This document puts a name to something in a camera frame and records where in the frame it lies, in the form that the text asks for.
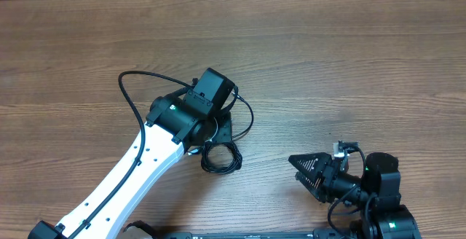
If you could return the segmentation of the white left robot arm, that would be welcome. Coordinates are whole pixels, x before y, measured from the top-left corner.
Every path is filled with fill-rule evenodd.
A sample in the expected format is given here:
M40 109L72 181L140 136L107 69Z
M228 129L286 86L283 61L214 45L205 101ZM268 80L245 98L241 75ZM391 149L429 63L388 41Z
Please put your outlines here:
M208 68L193 84L156 98L145 117L133 109L140 131L122 159L72 212L57 224L38 222L28 239L116 238L164 172L217 134L219 118L234 105L226 100L237 92L233 81Z

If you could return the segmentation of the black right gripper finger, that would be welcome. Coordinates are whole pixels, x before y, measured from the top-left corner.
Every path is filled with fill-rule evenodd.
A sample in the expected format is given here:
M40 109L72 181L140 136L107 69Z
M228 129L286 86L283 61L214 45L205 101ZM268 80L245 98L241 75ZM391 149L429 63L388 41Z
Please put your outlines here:
M324 188L321 187L321 178L317 178L315 181L307 178L303 173L297 172L295 179L299 181L314 197L320 202L327 201L327 193Z
M299 172L310 175L323 172L330 161L332 156L324 152L295 154L288 158L288 162Z

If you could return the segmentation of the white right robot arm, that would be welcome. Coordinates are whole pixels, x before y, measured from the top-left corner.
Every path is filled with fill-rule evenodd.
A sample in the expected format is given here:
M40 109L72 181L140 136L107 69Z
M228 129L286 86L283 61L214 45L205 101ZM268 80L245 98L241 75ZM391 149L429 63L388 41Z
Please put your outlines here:
M316 238L421 239L414 216L400 203L398 159L376 152L363 160L361 177L343 170L344 161L327 153L298 154L288 158L298 172L296 180L321 203L330 203L328 229L315 230ZM332 222L334 209L341 203L356 207L360 219L347 229Z

